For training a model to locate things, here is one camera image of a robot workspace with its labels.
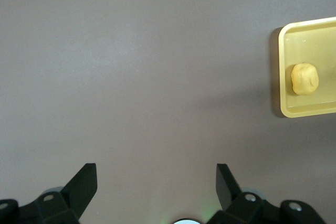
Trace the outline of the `brown table mat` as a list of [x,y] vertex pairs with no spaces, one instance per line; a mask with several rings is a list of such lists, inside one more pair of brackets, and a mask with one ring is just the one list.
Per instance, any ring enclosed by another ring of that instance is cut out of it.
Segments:
[[336,114],[289,119],[277,32],[336,0],[0,0],[0,199],[96,163],[82,224],[206,222],[216,165],[336,224]]

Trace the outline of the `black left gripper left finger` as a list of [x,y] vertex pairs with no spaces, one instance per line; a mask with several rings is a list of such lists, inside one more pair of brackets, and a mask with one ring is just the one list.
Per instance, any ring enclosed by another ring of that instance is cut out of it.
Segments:
[[27,205],[1,199],[0,224],[81,224],[97,188],[96,164],[87,163],[60,191],[43,193]]

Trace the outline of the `yellow potato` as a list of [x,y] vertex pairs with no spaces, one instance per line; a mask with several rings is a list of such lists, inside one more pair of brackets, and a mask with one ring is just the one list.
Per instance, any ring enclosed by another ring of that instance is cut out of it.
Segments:
[[291,72],[291,81],[295,94],[313,94],[319,86],[319,76],[316,67],[306,62],[296,64]]

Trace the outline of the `yellow plastic tray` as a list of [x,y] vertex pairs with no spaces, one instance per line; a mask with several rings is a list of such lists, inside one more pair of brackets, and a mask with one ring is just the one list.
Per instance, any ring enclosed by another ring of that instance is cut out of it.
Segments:
[[[336,113],[336,17],[296,22],[278,36],[280,109],[288,118]],[[292,88],[295,65],[313,65],[319,85],[313,94]]]

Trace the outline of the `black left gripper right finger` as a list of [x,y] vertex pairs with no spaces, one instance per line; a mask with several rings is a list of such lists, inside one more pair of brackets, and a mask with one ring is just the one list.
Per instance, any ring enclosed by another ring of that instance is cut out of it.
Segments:
[[284,200],[276,207],[256,193],[243,192],[226,164],[216,166],[216,193],[222,209],[207,224],[326,224],[303,201]]

